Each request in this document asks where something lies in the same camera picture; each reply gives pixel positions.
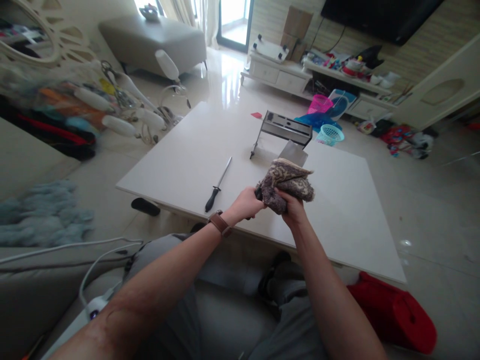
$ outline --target gray pants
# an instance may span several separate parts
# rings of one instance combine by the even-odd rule
[[[170,234],[145,245],[134,256],[124,282],[190,235]],[[281,263],[268,282],[267,291],[279,306],[280,322],[271,337],[259,343],[249,358],[326,359],[302,268],[293,262]],[[200,332],[195,287],[192,286],[165,322],[140,345],[135,358],[200,359]]]

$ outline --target drawer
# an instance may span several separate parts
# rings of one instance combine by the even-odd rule
[[[371,102],[365,100],[357,101],[357,103],[348,110],[348,113],[352,114],[353,116],[358,115],[360,118],[367,119],[370,117],[377,119],[388,112],[388,109],[372,104]]]
[[[250,71],[250,75],[273,84],[277,82],[280,72],[280,70],[274,67],[270,67],[255,61],[252,61],[250,65]]]
[[[280,89],[285,89],[289,93],[301,93],[304,89],[305,79],[284,71],[278,74],[276,85]]]

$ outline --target hand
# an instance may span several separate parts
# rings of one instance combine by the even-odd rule
[[[287,212],[282,214],[281,217],[290,229],[308,221],[307,213],[304,209],[304,202],[302,200],[299,200],[277,188],[275,188],[275,192],[286,201]]]
[[[247,186],[221,217],[231,227],[246,218],[255,218],[255,214],[267,205],[255,197],[255,188]]]

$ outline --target television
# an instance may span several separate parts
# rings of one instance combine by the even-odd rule
[[[321,16],[403,45],[443,0],[326,0]]]

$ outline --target brown leather watch strap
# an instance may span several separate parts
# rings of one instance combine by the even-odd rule
[[[221,210],[213,213],[210,218],[208,218],[208,222],[215,225],[215,227],[220,231],[221,235],[224,238],[228,238],[232,233],[232,228],[227,224],[225,220],[222,219],[220,216],[222,214]]]

